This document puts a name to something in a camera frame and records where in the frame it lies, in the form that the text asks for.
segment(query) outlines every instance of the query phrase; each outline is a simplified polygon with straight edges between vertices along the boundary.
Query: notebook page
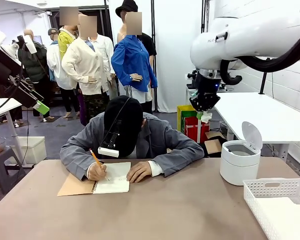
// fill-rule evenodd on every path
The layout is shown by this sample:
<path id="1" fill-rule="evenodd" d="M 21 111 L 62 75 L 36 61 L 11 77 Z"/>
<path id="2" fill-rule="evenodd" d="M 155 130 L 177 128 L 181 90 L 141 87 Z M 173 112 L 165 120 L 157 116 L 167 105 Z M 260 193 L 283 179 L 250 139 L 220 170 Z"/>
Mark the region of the notebook page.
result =
<path id="1" fill-rule="evenodd" d="M 105 163 L 106 177 L 97 183 L 93 194 L 126 193 L 129 191 L 127 174 L 131 168 L 131 162 Z"/>

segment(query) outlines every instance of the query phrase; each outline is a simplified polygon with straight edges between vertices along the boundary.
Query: white jacket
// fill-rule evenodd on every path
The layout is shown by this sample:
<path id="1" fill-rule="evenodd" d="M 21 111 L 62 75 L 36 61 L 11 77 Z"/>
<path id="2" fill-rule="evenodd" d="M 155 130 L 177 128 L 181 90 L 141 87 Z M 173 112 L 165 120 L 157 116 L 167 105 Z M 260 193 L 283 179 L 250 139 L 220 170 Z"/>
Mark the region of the white jacket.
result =
<path id="1" fill-rule="evenodd" d="M 104 61 L 98 49 L 93 51 L 80 37 L 68 47 L 62 67 L 68 76 L 77 81 L 83 95 L 101 94 L 109 90 L 108 80 L 104 69 Z M 88 83 L 88 78 L 96 79 L 96 83 Z"/>
<path id="2" fill-rule="evenodd" d="M 77 82 L 69 78 L 61 67 L 59 45 L 53 44 L 46 48 L 46 61 L 49 68 L 53 71 L 54 78 L 58 86 L 65 90 L 75 89 Z"/>

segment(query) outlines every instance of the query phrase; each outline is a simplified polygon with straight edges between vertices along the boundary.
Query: gray blazer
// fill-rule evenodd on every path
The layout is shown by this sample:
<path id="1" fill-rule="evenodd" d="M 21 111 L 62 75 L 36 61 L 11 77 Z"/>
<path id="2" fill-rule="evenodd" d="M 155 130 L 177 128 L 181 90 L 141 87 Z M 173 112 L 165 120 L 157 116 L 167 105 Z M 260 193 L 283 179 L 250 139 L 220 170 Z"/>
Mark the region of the gray blazer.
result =
<path id="1" fill-rule="evenodd" d="M 160 165 L 167 177 L 204 157 L 203 149 L 193 140 L 172 129 L 167 121 L 154 115 L 143 113 L 146 124 L 139 133 L 136 143 L 137 159 L 152 159 Z M 104 113 L 92 118 L 90 123 L 76 136 L 70 137 L 61 148 L 62 163 L 70 173 L 82 180 L 87 175 L 88 167 L 95 162 L 87 154 L 92 149 L 97 158 L 98 148 L 104 136 Z"/>

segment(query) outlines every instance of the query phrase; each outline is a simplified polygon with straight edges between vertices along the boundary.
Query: tabletop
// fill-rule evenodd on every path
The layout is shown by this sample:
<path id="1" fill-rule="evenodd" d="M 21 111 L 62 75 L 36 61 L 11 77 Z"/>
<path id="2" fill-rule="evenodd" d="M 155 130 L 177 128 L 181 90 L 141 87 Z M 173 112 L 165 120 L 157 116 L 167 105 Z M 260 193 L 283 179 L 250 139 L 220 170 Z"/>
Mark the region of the tabletop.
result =
<path id="1" fill-rule="evenodd" d="M 220 176 L 220 158 L 132 183 L 126 193 L 57 196 L 68 174 L 60 160 L 30 171 L 0 201 L 0 240 L 267 239 L 243 187 Z M 298 175 L 279 158 L 262 158 L 258 178 L 279 177 Z"/>
<path id="2" fill-rule="evenodd" d="M 264 144 L 300 142 L 300 111 L 257 92 L 218 93 L 215 109 L 240 140 L 242 123 L 255 125 Z"/>
<path id="3" fill-rule="evenodd" d="M 8 98 L 0 98 L 0 106 L 7 100 Z M 3 107 L 0 108 L 0 116 L 3 115 L 5 112 L 10 111 L 12 109 L 15 109 L 22 104 L 15 100 L 14 98 L 11 98 Z"/>

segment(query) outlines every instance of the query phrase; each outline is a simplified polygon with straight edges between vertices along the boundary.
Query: brown table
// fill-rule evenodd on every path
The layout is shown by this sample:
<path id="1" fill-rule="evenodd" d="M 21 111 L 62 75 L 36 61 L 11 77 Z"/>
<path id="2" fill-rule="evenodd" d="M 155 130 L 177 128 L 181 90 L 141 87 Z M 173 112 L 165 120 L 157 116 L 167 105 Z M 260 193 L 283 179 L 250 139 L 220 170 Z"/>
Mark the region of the brown table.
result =
<path id="1" fill-rule="evenodd" d="M 127 193 L 57 196 L 69 173 L 45 160 L 0 202 L 0 240 L 267 239 L 243 187 L 225 182 L 219 167 L 219 158 L 206 158 Z M 279 158 L 262 158 L 258 178 L 276 177 L 298 175 Z"/>

